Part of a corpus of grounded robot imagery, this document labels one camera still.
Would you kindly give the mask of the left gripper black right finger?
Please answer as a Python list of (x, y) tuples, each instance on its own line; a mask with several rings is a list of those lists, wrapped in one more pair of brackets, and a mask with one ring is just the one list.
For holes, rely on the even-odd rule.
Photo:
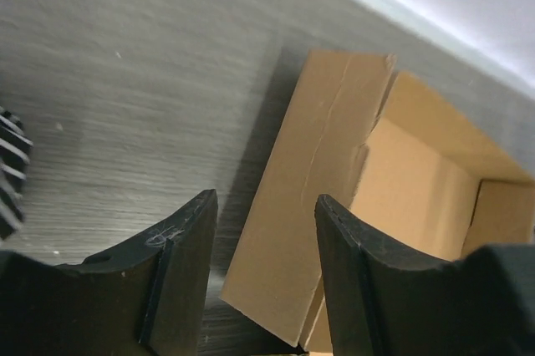
[(533, 245), (485, 245), (448, 262), (332, 196), (314, 216), (334, 354), (533, 354)]

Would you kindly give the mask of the brown cardboard box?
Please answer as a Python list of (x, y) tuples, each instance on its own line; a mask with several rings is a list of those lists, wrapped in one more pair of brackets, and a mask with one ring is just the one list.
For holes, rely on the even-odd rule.
[(333, 355), (314, 210), (361, 221), (453, 262), (491, 244), (534, 247), (534, 178), (390, 55), (308, 54), (221, 298), (268, 332)]

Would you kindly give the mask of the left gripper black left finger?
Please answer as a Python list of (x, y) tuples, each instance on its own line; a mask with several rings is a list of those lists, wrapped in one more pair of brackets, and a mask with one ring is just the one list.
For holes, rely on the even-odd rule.
[(217, 209), (201, 191), (78, 265), (2, 252), (2, 354), (196, 354)]

